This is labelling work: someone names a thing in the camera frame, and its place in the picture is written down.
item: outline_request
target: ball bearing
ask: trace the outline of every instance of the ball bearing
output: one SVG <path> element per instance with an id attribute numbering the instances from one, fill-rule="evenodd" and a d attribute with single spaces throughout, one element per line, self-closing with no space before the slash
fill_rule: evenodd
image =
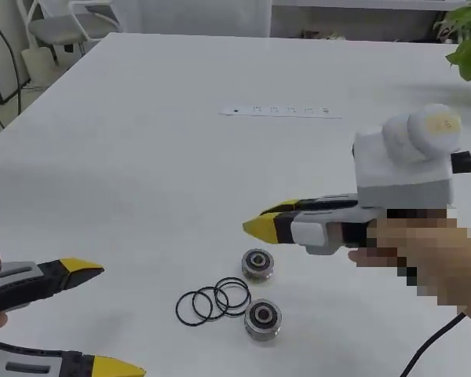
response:
<path id="1" fill-rule="evenodd" d="M 242 261 L 243 275 L 254 282 L 267 280 L 274 269 L 274 258 L 262 249 L 248 250 Z"/>
<path id="2" fill-rule="evenodd" d="M 259 342 L 274 339 L 281 328 L 281 311 L 269 300 L 255 300 L 246 309 L 244 327 Z"/>

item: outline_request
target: power strip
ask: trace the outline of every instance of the power strip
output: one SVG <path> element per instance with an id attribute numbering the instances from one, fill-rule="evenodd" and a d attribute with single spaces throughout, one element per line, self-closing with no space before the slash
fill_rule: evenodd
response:
<path id="1" fill-rule="evenodd" d="M 277 116 L 291 118 L 340 119 L 329 108 L 302 106 L 231 106 L 220 111 L 222 115 Z"/>

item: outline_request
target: green plant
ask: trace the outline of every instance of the green plant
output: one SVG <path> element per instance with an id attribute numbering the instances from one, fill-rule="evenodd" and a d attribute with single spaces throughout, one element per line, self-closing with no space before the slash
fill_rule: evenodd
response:
<path id="1" fill-rule="evenodd" d="M 471 2 L 449 12 L 443 22 L 450 24 L 451 33 L 456 32 L 463 37 L 455 52 L 447 55 L 447 60 L 450 64 L 458 66 L 458 71 L 465 81 L 471 81 Z"/>

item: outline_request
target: white table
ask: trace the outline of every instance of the white table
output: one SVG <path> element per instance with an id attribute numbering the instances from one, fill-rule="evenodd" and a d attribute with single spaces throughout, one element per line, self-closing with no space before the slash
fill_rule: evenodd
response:
<path id="1" fill-rule="evenodd" d="M 0 134 L 2 257 L 76 256 L 107 271 L 11 313 L 0 340 L 118 357 L 161 377 L 400 375 L 453 308 L 416 297 L 392 269 L 267 247 L 241 224 L 284 199 L 352 192 L 354 133 L 425 103 L 462 113 L 471 150 L 471 83 L 449 68 L 452 49 L 109 36 Z M 343 118 L 218 115 L 233 104 L 329 106 Z M 456 181 L 471 225 L 471 176 Z M 282 310 L 278 342 L 255 344 L 241 318 L 178 322 L 181 294 L 239 275 L 243 253 L 262 246 L 275 275 L 251 289 Z M 469 320 L 412 377 L 431 375 L 471 377 Z"/>

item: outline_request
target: black rubber o-ring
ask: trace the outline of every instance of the black rubber o-ring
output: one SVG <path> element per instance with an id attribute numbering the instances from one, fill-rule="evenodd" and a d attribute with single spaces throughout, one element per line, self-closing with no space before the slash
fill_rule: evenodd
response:
<path id="1" fill-rule="evenodd" d="M 226 304 L 226 307 L 225 307 L 225 310 L 222 310 L 218 307 L 218 309 L 220 309 L 221 313 L 218 314 L 217 316 L 214 316 L 212 317 L 211 315 L 209 315 L 208 317 L 202 315 L 201 313 L 199 313 L 199 311 L 197 310 L 197 308 L 195 307 L 195 299 L 197 298 L 197 295 L 200 295 L 201 293 L 203 293 L 204 291 L 207 291 L 207 290 L 212 290 L 213 291 L 213 295 L 214 297 L 216 298 L 217 297 L 217 294 L 218 293 L 222 293 L 223 296 L 225 296 L 225 301 L 227 302 Z M 228 296 L 225 292 L 223 292 L 222 290 L 216 288 L 216 287 L 202 287 L 201 289 L 199 289 L 193 296 L 192 296 L 192 308 L 194 309 L 194 312 L 195 314 L 197 314 L 197 316 L 199 318 L 203 318 L 204 320 L 219 320 L 220 318 L 222 318 L 227 312 L 228 312 Z"/>
<path id="2" fill-rule="evenodd" d="M 246 284 L 246 282 L 238 277 L 224 277 L 223 279 L 220 279 L 215 285 L 214 287 L 216 289 L 220 289 L 221 287 L 224 287 L 225 285 L 229 285 L 229 284 L 223 284 L 224 282 L 234 282 L 235 285 L 239 285 L 240 287 L 243 287 L 246 291 L 246 298 L 244 299 L 243 302 L 241 302 L 240 304 L 238 305 L 229 305 L 228 306 L 228 309 L 237 309 L 237 308 L 240 308 L 241 306 L 243 306 L 244 304 L 246 304 L 246 302 L 248 301 L 248 298 L 250 299 L 251 298 L 251 293 L 250 293 L 250 288 L 248 287 L 248 284 Z M 214 296 L 214 301 L 217 301 L 217 296 L 215 294 Z"/>
<path id="3" fill-rule="evenodd" d="M 227 281 L 227 282 L 223 283 L 222 285 L 220 285 L 220 286 L 218 287 L 218 290 L 221 291 L 221 292 L 223 292 L 221 289 L 222 289 L 225 285 L 230 285 L 230 284 L 239 285 L 240 287 L 243 287 L 244 289 L 246 289 L 246 298 L 244 299 L 244 301 L 243 301 L 241 304 L 239 304 L 239 305 L 236 306 L 236 307 L 243 306 L 243 305 L 246 304 L 246 303 L 248 303 L 248 305 L 249 305 L 249 304 L 251 303 L 251 292 L 250 292 L 250 289 L 248 288 L 248 286 L 244 284 L 244 282 L 241 283 L 241 282 L 239 282 L 239 281 Z M 224 304 L 219 300 L 217 293 L 214 295 L 214 303 L 217 305 L 217 307 L 218 307 L 219 310 L 223 310 L 222 306 L 223 306 Z M 226 315 L 227 317 L 234 317 L 234 318 L 235 318 L 235 317 L 241 317 L 241 316 L 244 315 L 244 313 L 246 312 L 246 308 L 244 308 L 244 310 L 242 310 L 242 311 L 240 311 L 240 312 L 237 312 L 237 313 L 230 313 L 229 311 L 227 311 L 227 312 L 225 313 L 225 315 Z"/>
<path id="4" fill-rule="evenodd" d="M 176 313 L 177 319 L 184 324 L 185 326 L 189 326 L 190 328 L 195 328 L 197 326 L 200 326 L 201 324 L 205 324 L 207 322 L 207 319 L 203 319 L 200 322 L 187 322 L 183 318 L 180 317 L 180 313 L 178 312 L 178 307 L 180 306 L 180 303 L 183 301 L 184 298 L 186 298 L 189 295 L 201 295 L 206 298 L 206 300 L 210 303 L 210 313 L 208 314 L 208 317 L 211 317 L 211 314 L 213 314 L 213 302 L 211 301 L 210 296 L 206 295 L 204 292 L 198 292 L 198 291 L 190 291 L 182 295 L 178 301 L 176 302 L 176 306 L 174 308 L 174 312 Z"/>

